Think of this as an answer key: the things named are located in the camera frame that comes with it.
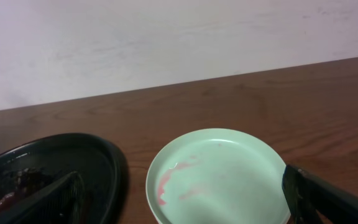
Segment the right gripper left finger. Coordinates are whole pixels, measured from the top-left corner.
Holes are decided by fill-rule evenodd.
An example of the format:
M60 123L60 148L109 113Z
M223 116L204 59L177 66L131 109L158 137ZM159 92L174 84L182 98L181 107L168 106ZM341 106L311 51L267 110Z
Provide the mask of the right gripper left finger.
M71 172L0 213L0 224L80 223L85 186Z

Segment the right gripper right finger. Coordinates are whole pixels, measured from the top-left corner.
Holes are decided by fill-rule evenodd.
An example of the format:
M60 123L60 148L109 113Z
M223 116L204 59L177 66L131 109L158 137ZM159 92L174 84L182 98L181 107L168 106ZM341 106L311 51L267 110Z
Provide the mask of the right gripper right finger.
M333 224L358 223L358 197L304 169L287 165L282 190L294 223L322 224L319 214Z

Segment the light blue plate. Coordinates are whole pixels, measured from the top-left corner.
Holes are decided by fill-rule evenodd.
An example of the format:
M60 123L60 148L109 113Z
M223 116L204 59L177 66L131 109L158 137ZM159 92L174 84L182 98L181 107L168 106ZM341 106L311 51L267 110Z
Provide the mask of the light blue plate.
M268 144L240 131L210 128L165 145L145 181L158 223L284 224L286 164Z

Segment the round black tray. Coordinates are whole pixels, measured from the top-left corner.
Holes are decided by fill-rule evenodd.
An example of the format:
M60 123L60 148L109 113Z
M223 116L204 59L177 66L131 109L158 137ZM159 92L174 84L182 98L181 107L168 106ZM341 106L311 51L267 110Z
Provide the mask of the round black tray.
M127 194L127 164L113 143L90 134L49 136L0 154L0 213L71 172L81 175L80 223L117 223Z

